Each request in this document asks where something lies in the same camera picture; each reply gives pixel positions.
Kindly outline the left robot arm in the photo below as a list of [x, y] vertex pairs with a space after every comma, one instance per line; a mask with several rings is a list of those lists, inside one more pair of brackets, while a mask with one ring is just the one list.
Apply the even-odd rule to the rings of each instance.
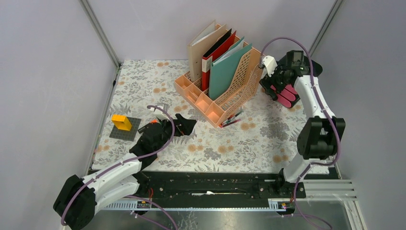
[[53, 204], [61, 224], [81, 230], [102, 208], [118, 199], [146, 195], [148, 183], [135, 175], [148, 167], [174, 137], [189, 136], [197, 123], [181, 114], [175, 116], [142, 127], [140, 138], [129, 152], [106, 168], [84, 177], [74, 174], [67, 178]]

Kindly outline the teal file folder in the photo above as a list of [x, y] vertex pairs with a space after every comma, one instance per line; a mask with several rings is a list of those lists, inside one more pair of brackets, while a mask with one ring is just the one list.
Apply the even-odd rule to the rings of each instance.
[[251, 50], [252, 44], [244, 43], [242, 37], [211, 64], [208, 96], [213, 101], [229, 88], [242, 56]]

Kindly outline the beige file binder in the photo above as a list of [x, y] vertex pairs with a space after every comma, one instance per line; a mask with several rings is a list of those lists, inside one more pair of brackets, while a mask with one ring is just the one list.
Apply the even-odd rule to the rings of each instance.
[[227, 32], [227, 24], [218, 25], [215, 20], [202, 29], [187, 45], [190, 80], [197, 81], [202, 74], [202, 56]]

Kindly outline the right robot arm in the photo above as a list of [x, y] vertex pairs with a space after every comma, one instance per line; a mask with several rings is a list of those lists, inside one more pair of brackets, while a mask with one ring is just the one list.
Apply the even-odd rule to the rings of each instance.
[[327, 106], [318, 84], [323, 68], [303, 51], [291, 50], [279, 61], [265, 56], [262, 61], [261, 86], [274, 100], [281, 102], [293, 90], [293, 97], [302, 101], [306, 124], [297, 138], [297, 154], [281, 169], [273, 184], [278, 196], [287, 197], [296, 182], [301, 181], [312, 166], [327, 166], [325, 161], [337, 154], [346, 123]]

